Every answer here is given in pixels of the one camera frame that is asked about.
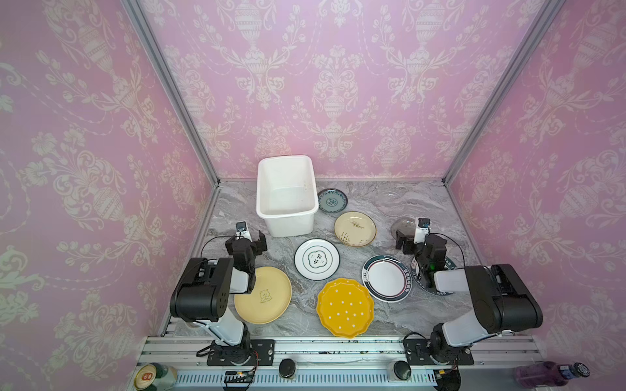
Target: yellow plate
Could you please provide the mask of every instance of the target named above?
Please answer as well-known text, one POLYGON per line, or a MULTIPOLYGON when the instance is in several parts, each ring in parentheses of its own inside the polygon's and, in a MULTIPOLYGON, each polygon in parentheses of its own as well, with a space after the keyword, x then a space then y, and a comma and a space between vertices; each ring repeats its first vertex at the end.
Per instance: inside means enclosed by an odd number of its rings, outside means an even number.
POLYGON ((246 322, 262 325, 278 319, 291 301, 291 281, 279 269, 258 268, 250 295, 235 295, 235 309, 246 322))
POLYGON ((333 335, 354 338, 374 320, 374 300, 356 280, 338 278, 317 295, 317 314, 333 335))
POLYGON ((345 212, 335 220, 335 236, 350 247, 363 247, 376 237, 376 224, 361 212, 345 212))

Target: purple bottle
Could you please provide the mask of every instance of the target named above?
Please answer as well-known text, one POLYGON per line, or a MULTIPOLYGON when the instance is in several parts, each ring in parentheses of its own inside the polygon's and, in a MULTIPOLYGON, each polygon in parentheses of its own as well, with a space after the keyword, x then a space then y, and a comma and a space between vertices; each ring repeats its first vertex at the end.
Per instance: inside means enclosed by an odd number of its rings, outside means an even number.
POLYGON ((575 362, 573 365, 558 365, 554 361, 545 361, 526 367, 517 367, 513 371, 515 380, 522 388, 535 388, 540 385, 561 387, 570 379, 588 377, 591 374, 589 368, 580 362, 575 362))

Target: yellow scalloped plate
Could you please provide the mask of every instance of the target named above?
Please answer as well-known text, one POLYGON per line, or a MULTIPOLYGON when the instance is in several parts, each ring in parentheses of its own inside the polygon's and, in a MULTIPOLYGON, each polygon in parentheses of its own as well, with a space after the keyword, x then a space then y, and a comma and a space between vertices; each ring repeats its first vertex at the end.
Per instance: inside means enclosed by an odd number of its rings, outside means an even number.
POLYGON ((333 335, 354 338, 366 332, 374 320, 374 300, 356 280, 338 278, 317 295, 317 314, 333 335))

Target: bottle cap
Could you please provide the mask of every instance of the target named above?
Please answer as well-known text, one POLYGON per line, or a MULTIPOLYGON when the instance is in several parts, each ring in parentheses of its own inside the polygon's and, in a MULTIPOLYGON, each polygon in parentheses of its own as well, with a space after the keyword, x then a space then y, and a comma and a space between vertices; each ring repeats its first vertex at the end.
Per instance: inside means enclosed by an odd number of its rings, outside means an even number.
POLYGON ((135 376, 135 389, 141 391, 148 388, 157 378, 156 369, 152 364, 145 365, 139 369, 135 376))
POLYGON ((406 361, 396 361, 393 365, 393 373, 400 380, 409 380, 409 377, 411 377, 411 366, 406 361))
POLYGON ((589 377, 589 375, 591 375, 589 368, 581 362, 575 362, 574 365, 572 365, 572 373, 576 377, 589 377))

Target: white plastic basin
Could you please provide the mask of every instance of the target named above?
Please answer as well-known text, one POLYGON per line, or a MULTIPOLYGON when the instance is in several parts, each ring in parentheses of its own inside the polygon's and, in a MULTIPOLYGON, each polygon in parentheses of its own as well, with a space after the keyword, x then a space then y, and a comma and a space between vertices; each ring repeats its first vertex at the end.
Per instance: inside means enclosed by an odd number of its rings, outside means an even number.
POLYGON ((257 214, 270 235, 306 235, 313 231, 317 187, 313 162, 305 155, 277 156, 259 162, 257 214))

